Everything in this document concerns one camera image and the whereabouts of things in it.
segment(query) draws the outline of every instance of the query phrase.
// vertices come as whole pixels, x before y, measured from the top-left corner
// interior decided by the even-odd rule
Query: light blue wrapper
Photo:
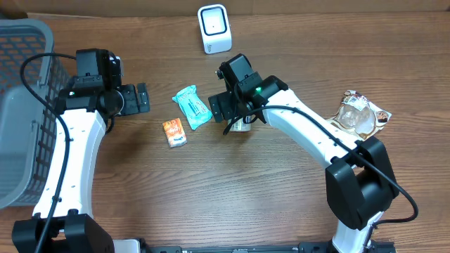
[[[196,130],[200,125],[208,122],[211,117],[211,111],[197,96],[197,87],[195,85],[188,86],[176,94],[172,98],[180,106],[183,114],[188,118],[189,125],[192,130]]]

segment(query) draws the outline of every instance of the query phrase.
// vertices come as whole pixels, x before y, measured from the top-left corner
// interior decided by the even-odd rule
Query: orange wrapper
[[[162,127],[164,127],[171,148],[184,145],[188,142],[179,118],[162,123]]]

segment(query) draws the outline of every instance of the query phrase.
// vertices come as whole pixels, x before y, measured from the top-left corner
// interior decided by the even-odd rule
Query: wooden table
[[[55,51],[106,48],[122,57],[124,83],[146,82],[150,113],[120,118],[100,146],[93,189],[97,222],[114,238],[150,245],[295,244],[329,240],[337,219],[323,170],[285,134],[261,122],[222,136],[213,121],[191,131],[177,91],[224,91],[214,71],[244,53],[261,76],[281,78],[330,117],[347,89],[393,116],[378,134],[398,182],[420,214],[383,225],[376,240],[398,252],[447,252],[450,245],[450,14],[362,13],[230,17],[233,49],[206,56],[196,17],[47,20]],[[65,61],[71,73],[75,63]],[[180,117],[188,144],[169,149],[162,123]],[[398,197],[385,218],[405,217]],[[0,211],[0,252],[14,252],[13,222],[31,207]]]

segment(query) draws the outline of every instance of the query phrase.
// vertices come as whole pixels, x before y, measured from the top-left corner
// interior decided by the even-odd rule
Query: candy wrapper
[[[179,118],[162,123],[162,127],[164,127],[167,141],[169,141],[171,148],[184,145],[188,142]]]
[[[336,115],[327,121],[364,141],[381,131],[391,115],[360,93],[348,90],[342,97],[341,106]]]
[[[197,96],[197,87],[195,85],[188,86],[176,94],[172,98],[180,106],[183,114],[188,118],[189,125],[192,130],[196,130],[200,125],[208,122],[211,117],[211,111]]]

